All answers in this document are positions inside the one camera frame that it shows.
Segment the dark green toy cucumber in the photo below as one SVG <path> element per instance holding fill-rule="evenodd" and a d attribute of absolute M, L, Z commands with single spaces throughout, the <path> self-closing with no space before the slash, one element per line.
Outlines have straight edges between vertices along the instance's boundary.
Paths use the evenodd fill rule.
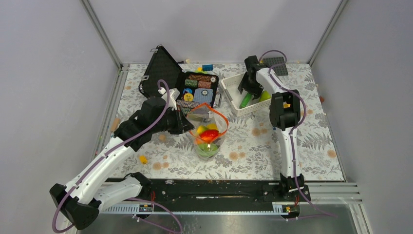
<path fill-rule="evenodd" d="M 240 109 L 245 108 L 249 104 L 251 99 L 252 99 L 252 94 L 251 93 L 246 93 L 245 97 L 242 99 L 242 101 L 239 105 L 239 108 Z"/>

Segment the green toy apple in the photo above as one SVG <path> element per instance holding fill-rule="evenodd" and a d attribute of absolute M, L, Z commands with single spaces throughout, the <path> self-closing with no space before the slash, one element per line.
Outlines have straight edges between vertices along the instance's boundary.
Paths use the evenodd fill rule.
<path fill-rule="evenodd" d="M 259 102 L 263 102 L 268 99 L 271 99 L 271 95 L 267 91 L 264 90 L 260 95 Z"/>

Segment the yellow toy corn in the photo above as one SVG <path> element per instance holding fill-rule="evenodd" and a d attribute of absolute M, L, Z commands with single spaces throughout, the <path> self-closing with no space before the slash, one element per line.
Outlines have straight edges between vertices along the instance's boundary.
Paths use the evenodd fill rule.
<path fill-rule="evenodd" d="M 204 125 L 199 125 L 196 129 L 196 132 L 198 135 L 200 135 L 201 133 L 203 133 L 204 131 L 208 130 L 208 128 Z"/>

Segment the clear zip bag orange zipper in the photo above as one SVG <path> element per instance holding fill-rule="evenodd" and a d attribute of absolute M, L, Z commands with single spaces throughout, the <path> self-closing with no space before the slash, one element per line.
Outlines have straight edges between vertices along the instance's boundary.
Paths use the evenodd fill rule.
<path fill-rule="evenodd" d="M 194 149 L 197 145 L 202 143 L 211 144 L 214 143 L 220 148 L 225 140 L 225 135 L 229 127 L 228 119 L 220 112 L 216 111 L 212 107 L 210 107 L 207 103 L 203 103 L 195 107 L 194 109 L 190 110 L 186 116 L 187 120 L 194 125 L 194 129 L 191 130 L 189 133 L 192 136 Z M 208 124 L 215 123 L 218 127 L 219 135 L 212 141 L 212 142 L 205 142 L 200 139 L 199 135 L 196 132 L 196 129 L 199 125 L 207 126 Z M 201 158 L 204 161 L 208 161 L 213 159 L 215 156 L 211 158 Z"/>

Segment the red orange toy mango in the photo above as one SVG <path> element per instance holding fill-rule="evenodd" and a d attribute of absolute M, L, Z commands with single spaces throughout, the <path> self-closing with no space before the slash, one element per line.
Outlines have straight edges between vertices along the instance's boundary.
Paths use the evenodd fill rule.
<path fill-rule="evenodd" d="M 218 130 L 208 129 L 199 134 L 199 137 L 205 142 L 212 142 L 219 134 Z"/>

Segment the light green toy pepper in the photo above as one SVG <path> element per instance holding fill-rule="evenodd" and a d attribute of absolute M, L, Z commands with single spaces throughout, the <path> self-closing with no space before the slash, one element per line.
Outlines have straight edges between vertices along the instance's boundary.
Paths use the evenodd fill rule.
<path fill-rule="evenodd" d="M 214 143 L 202 143 L 195 147 L 195 151 L 196 154 L 201 158 L 211 158 L 218 153 L 219 147 Z"/>

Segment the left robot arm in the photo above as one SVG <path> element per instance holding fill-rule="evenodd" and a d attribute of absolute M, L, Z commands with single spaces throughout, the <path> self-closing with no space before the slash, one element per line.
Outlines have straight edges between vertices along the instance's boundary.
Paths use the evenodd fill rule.
<path fill-rule="evenodd" d="M 105 189 L 101 186 L 120 164 L 150 142 L 154 134 L 180 135 L 194 128 L 176 104 L 178 90 L 161 88 L 159 93 L 161 97 L 149 97 L 141 109 L 118 126 L 108 144 L 81 173 L 65 185 L 57 183 L 50 189 L 57 212 L 62 213 L 72 227 L 83 230 L 106 208 L 132 197 L 146 200 L 154 194 L 152 181 L 140 172 Z"/>

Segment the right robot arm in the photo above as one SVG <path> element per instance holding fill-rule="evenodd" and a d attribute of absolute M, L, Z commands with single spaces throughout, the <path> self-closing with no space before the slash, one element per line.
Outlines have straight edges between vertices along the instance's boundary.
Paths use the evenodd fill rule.
<path fill-rule="evenodd" d="M 246 73 L 239 85 L 239 92 L 246 91 L 258 98 L 263 91 L 271 95 L 269 120 L 275 130 L 281 149 L 281 173 L 278 193 L 287 201 L 311 200 L 298 162 L 297 131 L 304 118 L 304 106 L 298 90 L 292 90 L 277 77 L 273 68 L 259 62 L 257 56 L 245 60 Z"/>

